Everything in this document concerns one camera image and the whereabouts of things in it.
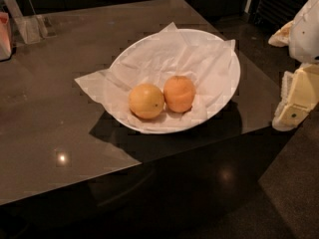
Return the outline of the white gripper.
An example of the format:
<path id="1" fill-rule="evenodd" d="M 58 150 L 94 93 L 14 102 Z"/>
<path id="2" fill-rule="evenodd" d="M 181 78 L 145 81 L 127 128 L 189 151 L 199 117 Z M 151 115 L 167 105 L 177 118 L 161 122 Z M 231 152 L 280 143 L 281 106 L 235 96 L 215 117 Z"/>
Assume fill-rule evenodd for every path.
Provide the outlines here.
<path id="1" fill-rule="evenodd" d="M 290 21 L 268 40 L 274 47 L 289 45 L 290 57 L 302 64 L 294 73 L 285 72 L 281 102 L 272 126 L 279 131 L 297 128 L 319 104 L 319 0 L 308 0 Z"/>

